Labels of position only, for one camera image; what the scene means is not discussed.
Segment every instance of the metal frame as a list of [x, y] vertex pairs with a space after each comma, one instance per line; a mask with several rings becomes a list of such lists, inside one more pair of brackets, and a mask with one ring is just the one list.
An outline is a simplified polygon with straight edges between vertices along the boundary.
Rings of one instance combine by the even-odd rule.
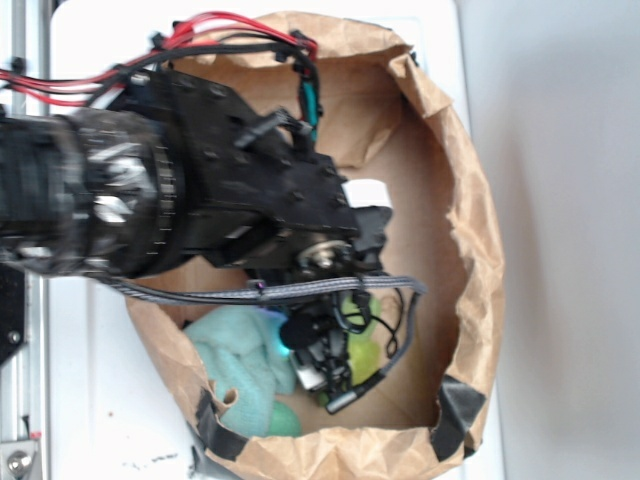
[[[0, 0], [0, 63], [27, 58], [28, 73], [46, 78], [52, 13], [50, 0]], [[48, 113], [15, 92], [0, 103], [14, 115]], [[27, 274], [25, 290], [24, 345], [0, 369], [0, 480], [50, 478], [47, 281]]]

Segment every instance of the paper bag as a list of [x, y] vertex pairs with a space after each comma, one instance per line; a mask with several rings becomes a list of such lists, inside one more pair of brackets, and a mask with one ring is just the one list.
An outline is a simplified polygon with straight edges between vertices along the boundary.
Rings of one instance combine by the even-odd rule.
[[[180, 326], [206, 308], [129, 300], [131, 318], [207, 455], [246, 479], [427, 479], [482, 441], [503, 320], [504, 258], [487, 180], [451, 100], [392, 31], [302, 13], [260, 19], [317, 40], [324, 107], [317, 150], [349, 178], [387, 183], [394, 217], [385, 269], [428, 285], [416, 338], [390, 375], [335, 416], [304, 392], [286, 399], [299, 438], [246, 439], [220, 423], [232, 399], [213, 395]], [[265, 114], [297, 114], [297, 76], [266, 54], [185, 60], [176, 68], [227, 84]], [[244, 287], [240, 271], [196, 259], [144, 282], [176, 291]]]

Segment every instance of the black bracket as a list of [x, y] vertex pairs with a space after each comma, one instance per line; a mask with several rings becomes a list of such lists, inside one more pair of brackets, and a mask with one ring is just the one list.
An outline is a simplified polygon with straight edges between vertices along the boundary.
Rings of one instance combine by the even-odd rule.
[[0, 264], [0, 365], [24, 343], [24, 320], [24, 273]]

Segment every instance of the white wall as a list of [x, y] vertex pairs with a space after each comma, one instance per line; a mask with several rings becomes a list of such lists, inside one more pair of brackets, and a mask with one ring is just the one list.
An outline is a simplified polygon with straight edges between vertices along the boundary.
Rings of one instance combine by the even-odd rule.
[[509, 480], [640, 478], [640, 2], [460, 0]]

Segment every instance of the teal towel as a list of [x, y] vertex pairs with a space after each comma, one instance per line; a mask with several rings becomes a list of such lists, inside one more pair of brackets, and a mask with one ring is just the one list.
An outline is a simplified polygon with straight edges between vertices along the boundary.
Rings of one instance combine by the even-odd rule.
[[238, 400], [222, 423], [246, 437], [265, 436], [276, 393], [291, 394], [296, 375], [280, 342], [286, 317], [257, 307], [228, 306], [208, 313], [184, 333], [202, 358], [215, 394], [238, 390]]

